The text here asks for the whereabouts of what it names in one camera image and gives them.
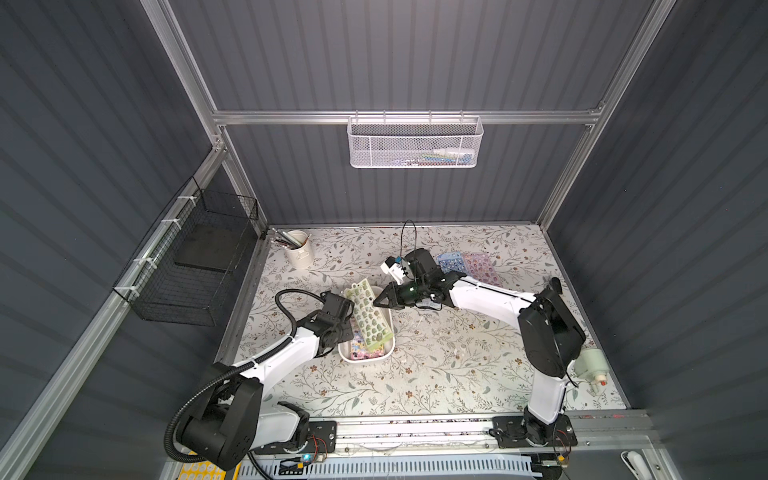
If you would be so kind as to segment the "blue sticker sheet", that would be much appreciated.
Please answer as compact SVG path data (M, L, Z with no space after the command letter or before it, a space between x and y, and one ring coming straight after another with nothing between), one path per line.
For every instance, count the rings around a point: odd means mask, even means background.
M441 269L445 272L456 271L467 274L468 270L464 262L464 258L460 252L449 252L440 254L437 257L437 262Z

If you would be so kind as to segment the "white plastic storage tray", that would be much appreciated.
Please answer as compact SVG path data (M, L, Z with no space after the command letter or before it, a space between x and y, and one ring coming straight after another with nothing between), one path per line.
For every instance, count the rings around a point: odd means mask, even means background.
M373 300L382 291L367 279L353 283L344 291L344 297L354 304L350 320L353 337L337 346L345 362L374 363L385 360L393 353L395 334L390 311L373 305Z

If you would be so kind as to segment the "green sticker sheet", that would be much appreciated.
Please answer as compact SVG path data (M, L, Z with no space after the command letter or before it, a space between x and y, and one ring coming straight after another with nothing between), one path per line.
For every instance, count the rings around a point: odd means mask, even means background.
M383 347L394 338L394 331L384 311L373 305L377 297L368 279L353 283L343 296L354 304L353 318L369 350Z

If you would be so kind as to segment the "pink 3D sticker sheet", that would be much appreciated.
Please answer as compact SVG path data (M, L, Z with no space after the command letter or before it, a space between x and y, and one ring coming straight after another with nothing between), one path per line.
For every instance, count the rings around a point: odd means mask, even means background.
M503 287L503 282L495 270L491 257L487 253L463 253L462 258L469 276L481 282Z

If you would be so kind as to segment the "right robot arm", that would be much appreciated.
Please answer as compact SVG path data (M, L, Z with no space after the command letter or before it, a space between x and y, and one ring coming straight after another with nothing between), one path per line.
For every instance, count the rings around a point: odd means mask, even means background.
M557 277L538 293L520 292L448 272L431 253L418 248L404 257L390 256L381 270L392 278L373 304L387 309L469 310L519 329L534 381L524 410L530 425L550 426L562 414L568 367L580 355L586 334L565 304Z

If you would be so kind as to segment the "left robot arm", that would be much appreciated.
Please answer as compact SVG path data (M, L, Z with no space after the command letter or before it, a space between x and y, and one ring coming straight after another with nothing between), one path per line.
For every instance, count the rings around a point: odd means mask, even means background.
M354 303L331 291L288 288L274 301L290 332L265 352L229 366L210 366L214 377L199 387L169 421L163 447L180 463L209 461L230 470L251 450L304 438L308 415L280 402L263 410L265 395L299 366L328 355L353 338Z

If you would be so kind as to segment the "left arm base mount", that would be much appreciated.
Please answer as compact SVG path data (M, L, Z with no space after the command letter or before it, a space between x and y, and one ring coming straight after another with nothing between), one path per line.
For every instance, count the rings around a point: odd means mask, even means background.
M252 449L256 455L334 453L338 436L336 421L310 420L298 427L286 442L273 442Z

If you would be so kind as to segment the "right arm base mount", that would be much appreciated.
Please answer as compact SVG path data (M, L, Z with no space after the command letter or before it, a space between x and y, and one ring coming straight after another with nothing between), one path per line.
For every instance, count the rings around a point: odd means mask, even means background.
M547 424L528 410L522 414L496 416L488 430L500 448L522 447L574 447L578 439L570 418L563 413Z

